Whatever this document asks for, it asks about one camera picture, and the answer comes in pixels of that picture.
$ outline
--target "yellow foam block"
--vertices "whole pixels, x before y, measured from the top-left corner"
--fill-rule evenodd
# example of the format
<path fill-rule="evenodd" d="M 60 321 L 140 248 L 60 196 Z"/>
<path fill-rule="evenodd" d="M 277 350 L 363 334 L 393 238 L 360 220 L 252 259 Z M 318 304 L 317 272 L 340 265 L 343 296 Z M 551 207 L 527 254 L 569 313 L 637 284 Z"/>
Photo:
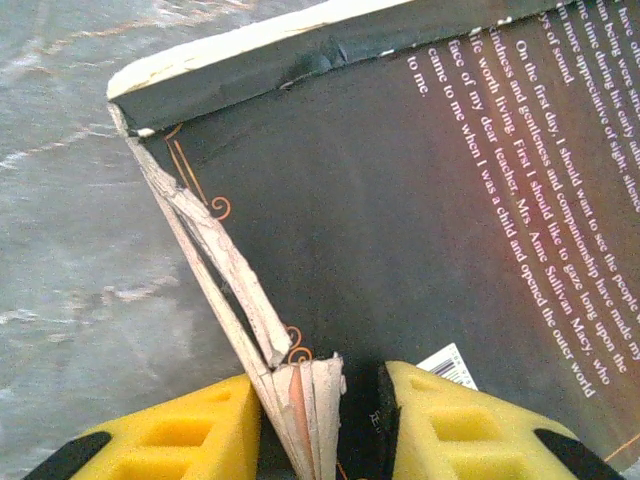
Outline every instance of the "yellow foam block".
<path fill-rule="evenodd" d="M 576 439 L 563 425 L 413 365 L 386 365 L 400 407 L 394 480 L 575 480 L 534 433 Z"/>
<path fill-rule="evenodd" d="M 255 480 L 260 407 L 246 375 L 98 425 L 111 441 L 73 480 Z"/>

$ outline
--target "torn spine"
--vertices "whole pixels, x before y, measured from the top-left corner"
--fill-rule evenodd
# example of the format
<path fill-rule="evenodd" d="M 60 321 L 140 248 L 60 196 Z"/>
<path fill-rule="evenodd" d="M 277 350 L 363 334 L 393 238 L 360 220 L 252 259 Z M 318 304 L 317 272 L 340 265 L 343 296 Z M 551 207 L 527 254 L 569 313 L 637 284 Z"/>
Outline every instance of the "torn spine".
<path fill-rule="evenodd" d="M 338 407 L 345 391 L 342 359 L 335 354 L 331 359 L 311 360 L 306 365 L 281 365 L 292 346 L 291 338 L 247 260 L 195 195 L 180 189 L 176 180 L 158 166 L 139 140 L 126 134 L 119 107 L 109 103 L 108 108 L 211 309 L 249 375 L 296 473 L 303 480 L 334 480 Z M 211 277 L 192 237 L 233 290 L 262 356 Z"/>

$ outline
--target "gray surface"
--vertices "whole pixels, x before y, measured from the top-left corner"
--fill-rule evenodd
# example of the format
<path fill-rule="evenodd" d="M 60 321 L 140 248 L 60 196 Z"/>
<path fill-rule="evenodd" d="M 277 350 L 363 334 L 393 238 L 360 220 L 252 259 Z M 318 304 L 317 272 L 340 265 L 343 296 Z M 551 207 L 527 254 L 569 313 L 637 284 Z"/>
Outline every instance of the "gray surface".
<path fill-rule="evenodd" d="M 104 92 L 137 58 L 314 3 L 0 0 L 0 479 L 240 372 Z"/>

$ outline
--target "barcode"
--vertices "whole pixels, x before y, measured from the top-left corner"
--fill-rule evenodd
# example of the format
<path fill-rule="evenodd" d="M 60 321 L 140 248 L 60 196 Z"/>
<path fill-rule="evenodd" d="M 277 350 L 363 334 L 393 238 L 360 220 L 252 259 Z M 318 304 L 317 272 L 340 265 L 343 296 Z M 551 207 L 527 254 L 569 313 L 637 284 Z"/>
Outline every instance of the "barcode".
<path fill-rule="evenodd" d="M 456 364 L 453 363 L 453 359 L 449 358 L 442 362 L 440 365 L 429 370 L 431 373 L 435 373 L 439 377 L 446 378 L 452 382 L 460 383 L 460 373 L 456 369 Z"/>
<path fill-rule="evenodd" d="M 447 345 L 439 352 L 420 362 L 418 367 L 459 385 L 478 390 L 455 343 Z"/>

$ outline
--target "black book cover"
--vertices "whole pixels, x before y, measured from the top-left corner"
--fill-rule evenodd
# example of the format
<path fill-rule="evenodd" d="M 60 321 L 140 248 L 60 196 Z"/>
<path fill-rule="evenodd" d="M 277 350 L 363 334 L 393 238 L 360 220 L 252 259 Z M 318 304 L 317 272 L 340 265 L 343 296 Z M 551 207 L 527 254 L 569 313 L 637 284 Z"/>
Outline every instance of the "black book cover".
<path fill-rule="evenodd" d="M 640 6 L 577 2 L 328 70 L 143 145 L 222 221 L 295 334 L 289 360 L 344 356 L 345 478 L 379 475 L 379 363 L 451 342 L 480 390 L 630 466 Z M 153 98 L 127 95 L 146 126 Z"/>

